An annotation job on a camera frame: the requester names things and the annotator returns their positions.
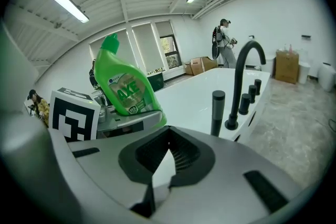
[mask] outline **white bucket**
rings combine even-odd
[[[266,64],[261,66],[263,72],[269,72],[273,76],[275,55],[266,55]]]
[[[334,86],[335,74],[336,71],[332,66],[325,63],[321,65],[319,69],[319,84],[325,91],[330,92]]]
[[[305,84],[307,81],[308,73],[310,70],[310,65],[306,62],[299,62],[299,78],[298,82],[300,84]]]

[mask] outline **toilet cleaner bottle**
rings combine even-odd
[[[117,34],[105,38],[94,65],[96,81],[118,113],[131,115],[160,110],[162,118],[155,127],[164,126],[167,119],[149,80],[139,68],[116,56],[118,48]]]

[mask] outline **gray floor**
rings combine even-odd
[[[165,88],[190,77],[169,81]],[[336,93],[325,92],[315,80],[270,83],[270,99],[245,144],[305,188],[322,177],[334,152],[336,134],[328,119],[336,120]]]

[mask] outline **cap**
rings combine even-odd
[[[221,21],[220,21],[220,25],[222,25],[222,23],[228,23],[228,24],[230,24],[231,21],[228,20],[228,19],[221,19]]]
[[[35,94],[35,93],[36,93],[35,90],[30,90],[30,91],[29,91],[29,95],[28,95],[28,97],[27,97],[27,100],[31,99],[32,96],[33,96],[33,94]]]
[[[107,36],[100,48],[116,54],[119,48],[118,35],[114,33],[111,36]]]

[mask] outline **black faucet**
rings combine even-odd
[[[244,47],[239,53],[237,64],[236,64],[235,90],[233,93],[231,113],[229,115],[228,120],[225,122],[225,127],[229,130],[235,130],[238,127],[237,119],[238,119],[238,108],[239,108],[240,95],[242,94],[241,88],[243,84],[243,71],[244,71],[246,57],[252,48],[255,48],[257,52],[259,53],[261,64],[262,65],[266,64],[264,50],[262,49],[261,45],[258,42],[251,40],[244,45]]]

